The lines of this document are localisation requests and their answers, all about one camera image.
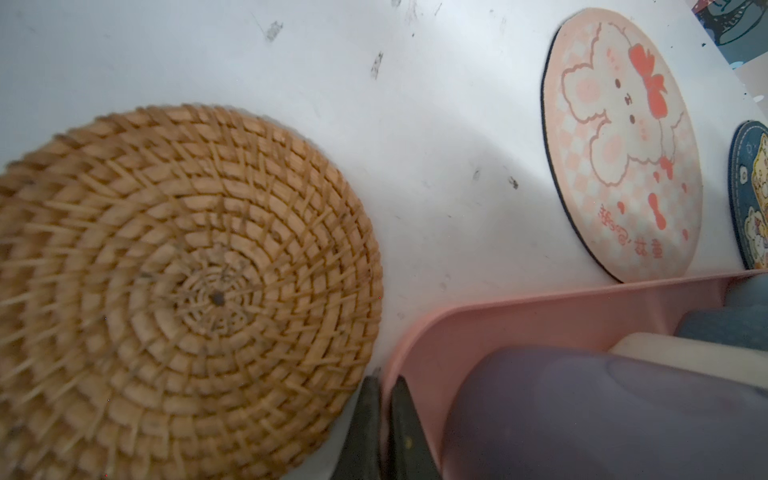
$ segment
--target red bow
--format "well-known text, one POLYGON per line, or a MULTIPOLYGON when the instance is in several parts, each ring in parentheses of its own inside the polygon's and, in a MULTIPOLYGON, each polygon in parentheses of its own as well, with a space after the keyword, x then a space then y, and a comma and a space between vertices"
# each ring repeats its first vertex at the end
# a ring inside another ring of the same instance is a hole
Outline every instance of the red bow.
POLYGON ((648 105, 650 112, 657 120, 667 116, 667 102, 661 95, 661 92, 667 93, 664 88, 664 76, 662 74, 654 75, 654 63, 656 59, 645 51, 643 45, 639 43, 629 49, 629 59, 637 73, 643 78, 645 89, 648 90, 648 105))

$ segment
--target woven texture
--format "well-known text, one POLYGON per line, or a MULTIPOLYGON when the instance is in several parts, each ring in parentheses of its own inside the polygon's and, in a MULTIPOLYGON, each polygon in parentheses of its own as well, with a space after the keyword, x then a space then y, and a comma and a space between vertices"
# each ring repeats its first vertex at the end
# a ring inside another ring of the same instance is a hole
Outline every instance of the woven texture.
POLYGON ((56 137, 0 177, 0 231, 3 478, 279 478, 378 333, 359 200, 304 140, 235 111, 56 137))

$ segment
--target cartoon bunny illustration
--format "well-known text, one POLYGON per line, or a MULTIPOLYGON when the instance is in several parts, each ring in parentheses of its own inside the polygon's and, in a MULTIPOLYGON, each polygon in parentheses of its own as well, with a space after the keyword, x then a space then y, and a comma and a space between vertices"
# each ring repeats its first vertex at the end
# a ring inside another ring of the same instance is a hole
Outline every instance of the cartoon bunny illustration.
POLYGON ((766 232, 766 220, 763 213, 755 211, 750 207, 750 211, 744 221, 744 233, 746 241, 750 246, 750 254, 755 261, 755 268, 765 268, 768 265, 768 233, 766 232))
POLYGON ((683 105, 666 95, 664 74, 655 68, 655 57, 642 44, 632 44, 616 25, 601 23, 590 62, 563 72, 563 95, 577 121, 602 118, 590 142, 590 160, 603 184, 618 185, 629 161, 674 162, 673 127, 683 105))
POLYGON ((768 135, 760 137, 760 149, 755 155, 752 169, 752 188, 763 215, 768 211, 768 135))

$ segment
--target blue coaster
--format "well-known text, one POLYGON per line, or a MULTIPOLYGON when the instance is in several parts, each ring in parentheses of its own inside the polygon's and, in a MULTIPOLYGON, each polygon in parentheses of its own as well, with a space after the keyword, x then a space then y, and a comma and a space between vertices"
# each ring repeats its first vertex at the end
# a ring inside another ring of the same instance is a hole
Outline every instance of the blue coaster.
POLYGON ((729 159, 730 210, 748 269, 768 266, 768 127, 748 121, 736 131, 729 159))

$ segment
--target white container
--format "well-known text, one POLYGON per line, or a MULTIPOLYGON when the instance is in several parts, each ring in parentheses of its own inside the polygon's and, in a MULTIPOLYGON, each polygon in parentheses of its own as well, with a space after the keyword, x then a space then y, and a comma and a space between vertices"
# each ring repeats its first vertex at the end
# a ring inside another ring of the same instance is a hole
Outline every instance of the white container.
POLYGON ((768 389, 768 352, 760 350, 658 333, 632 333, 611 353, 768 389))

